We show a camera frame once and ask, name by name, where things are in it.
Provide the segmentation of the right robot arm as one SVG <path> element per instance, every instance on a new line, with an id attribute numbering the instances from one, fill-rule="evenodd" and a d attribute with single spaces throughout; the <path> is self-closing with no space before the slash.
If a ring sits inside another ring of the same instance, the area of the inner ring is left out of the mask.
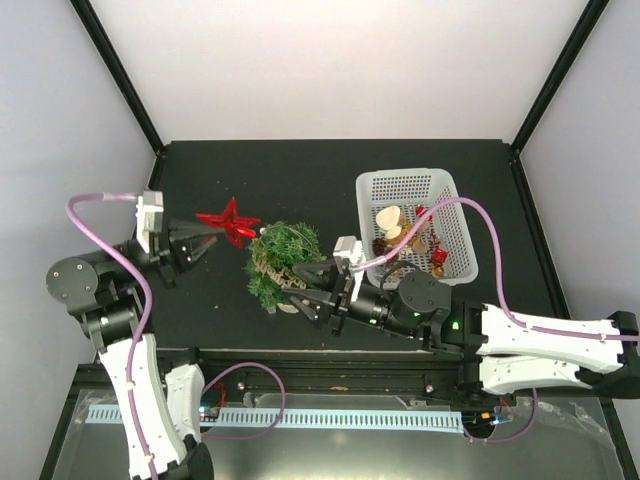
<path id="1" fill-rule="evenodd" d="M 527 389 L 610 399 L 639 397 L 639 328 L 634 314 L 601 320 L 507 315 L 460 300 L 449 285 L 412 270 L 393 290 L 355 280 L 331 261 L 294 268 L 306 286 L 283 295 L 317 329 L 346 321 L 415 341 L 458 373 L 451 390 L 467 403 Z"/>

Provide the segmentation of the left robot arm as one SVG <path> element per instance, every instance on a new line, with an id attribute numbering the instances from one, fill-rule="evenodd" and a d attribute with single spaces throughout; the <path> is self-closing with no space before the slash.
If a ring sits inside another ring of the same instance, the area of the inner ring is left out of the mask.
<path id="1" fill-rule="evenodd" d="M 103 250 L 67 257 L 47 272 L 49 294 L 65 305 L 91 341 L 111 380 L 133 479 L 211 479 L 200 433 L 200 400 L 213 372 L 192 348 L 160 371 L 150 325 L 134 337 L 144 312 L 139 280 Z"/>

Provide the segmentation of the red star tree topper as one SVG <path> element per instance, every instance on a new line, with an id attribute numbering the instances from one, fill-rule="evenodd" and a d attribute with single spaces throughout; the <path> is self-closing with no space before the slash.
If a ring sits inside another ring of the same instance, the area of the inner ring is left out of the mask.
<path id="1" fill-rule="evenodd" d="M 220 214 L 197 213 L 196 218 L 212 229 L 223 230 L 228 242 L 237 248 L 242 248 L 246 239 L 257 237 L 254 227 L 261 223 L 258 217 L 240 215 L 235 197 Z"/>

